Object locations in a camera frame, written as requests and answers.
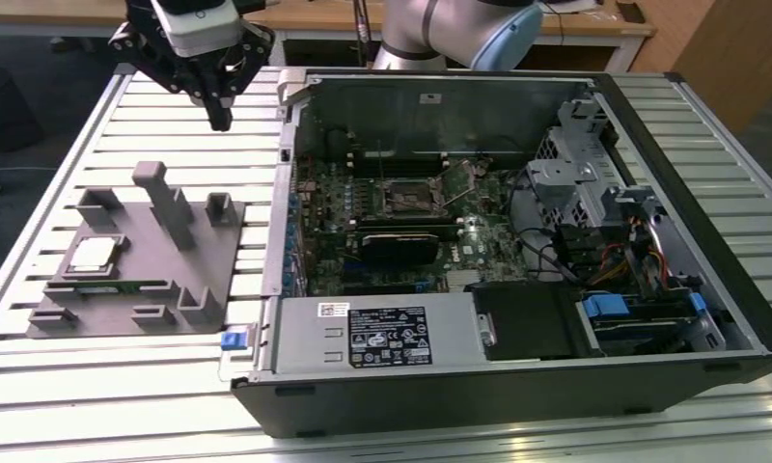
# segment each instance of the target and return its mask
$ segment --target blue clip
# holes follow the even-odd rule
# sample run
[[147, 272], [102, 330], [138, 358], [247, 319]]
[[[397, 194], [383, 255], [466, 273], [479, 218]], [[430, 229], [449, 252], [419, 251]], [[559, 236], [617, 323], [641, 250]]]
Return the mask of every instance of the blue clip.
[[231, 333], [223, 334], [220, 339], [220, 350], [247, 350], [248, 349], [248, 333]]
[[629, 315], [630, 308], [621, 294], [594, 294], [583, 301], [587, 316]]
[[695, 312], [702, 314], [707, 311], [707, 301], [705, 301], [705, 296], [701, 295], [701, 292], [690, 292], [690, 302], [693, 303]]

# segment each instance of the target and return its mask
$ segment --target floor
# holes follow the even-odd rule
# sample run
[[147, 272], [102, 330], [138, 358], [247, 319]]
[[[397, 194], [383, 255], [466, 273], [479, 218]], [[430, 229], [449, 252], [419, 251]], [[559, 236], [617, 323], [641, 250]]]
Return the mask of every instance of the floor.
[[[46, 140], [32, 148], [0, 154], [0, 168], [59, 165], [116, 66], [102, 43], [98, 45], [94, 54], [54, 54], [46, 39], [0, 38], [0, 67], [11, 71], [47, 132]], [[772, 102], [741, 140], [772, 176]], [[0, 265], [54, 174], [46, 170], [0, 171]]]

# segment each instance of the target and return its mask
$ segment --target white label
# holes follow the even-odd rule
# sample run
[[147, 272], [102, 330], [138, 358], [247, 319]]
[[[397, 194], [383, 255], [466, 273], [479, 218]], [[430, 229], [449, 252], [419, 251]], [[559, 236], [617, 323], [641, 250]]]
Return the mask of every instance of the white label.
[[320, 302], [318, 303], [318, 316], [348, 316], [348, 302]]
[[98, 287], [78, 287], [78, 292], [83, 294], [103, 294], [103, 293], [118, 293], [120, 291], [111, 286], [98, 286]]

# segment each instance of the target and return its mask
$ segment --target motherboard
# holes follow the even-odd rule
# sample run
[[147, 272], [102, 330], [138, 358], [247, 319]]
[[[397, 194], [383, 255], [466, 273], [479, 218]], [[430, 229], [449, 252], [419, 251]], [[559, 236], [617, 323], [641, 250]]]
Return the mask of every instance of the motherboard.
[[304, 160], [298, 170], [310, 296], [461, 292], [529, 268], [505, 212], [518, 170], [481, 155]]

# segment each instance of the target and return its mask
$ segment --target barcode sticker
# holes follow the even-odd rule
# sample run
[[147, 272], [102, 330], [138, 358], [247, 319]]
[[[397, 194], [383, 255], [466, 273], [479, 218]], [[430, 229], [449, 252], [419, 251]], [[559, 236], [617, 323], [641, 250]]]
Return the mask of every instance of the barcode sticker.
[[348, 316], [348, 302], [320, 302], [318, 303], [318, 316]]

